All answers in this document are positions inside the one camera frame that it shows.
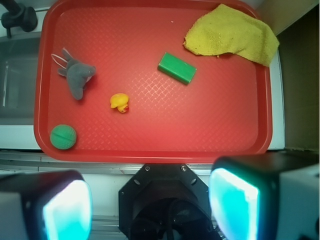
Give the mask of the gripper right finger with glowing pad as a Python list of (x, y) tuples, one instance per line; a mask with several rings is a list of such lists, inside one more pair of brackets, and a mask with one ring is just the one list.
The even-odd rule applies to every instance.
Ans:
[(317, 240), (320, 156), (301, 151), (222, 156), (212, 165), (208, 197), (228, 240)]

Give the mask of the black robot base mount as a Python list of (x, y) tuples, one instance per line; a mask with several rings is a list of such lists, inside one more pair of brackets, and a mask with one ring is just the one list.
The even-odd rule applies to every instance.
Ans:
[(220, 240), (208, 186), (185, 164), (145, 164), (118, 191), (129, 240)]

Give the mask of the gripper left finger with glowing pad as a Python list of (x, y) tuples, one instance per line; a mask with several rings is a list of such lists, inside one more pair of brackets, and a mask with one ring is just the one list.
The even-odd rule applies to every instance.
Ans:
[(75, 170), (2, 174), (2, 240), (87, 240), (93, 218), (90, 186)]

